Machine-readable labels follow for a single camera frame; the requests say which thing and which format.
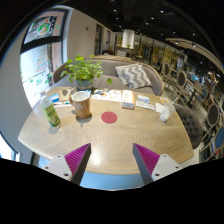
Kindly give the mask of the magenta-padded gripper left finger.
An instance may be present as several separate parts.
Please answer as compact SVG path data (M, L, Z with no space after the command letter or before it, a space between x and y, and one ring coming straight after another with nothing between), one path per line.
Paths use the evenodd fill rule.
M83 178L89 157L91 144L85 144L66 155L58 154L43 169L65 180L79 185Z

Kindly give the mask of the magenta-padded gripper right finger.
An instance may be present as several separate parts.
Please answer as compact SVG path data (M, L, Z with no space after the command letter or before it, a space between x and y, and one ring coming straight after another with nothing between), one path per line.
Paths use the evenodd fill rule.
M133 144L133 155L145 185L182 169L168 154L158 155L138 144Z

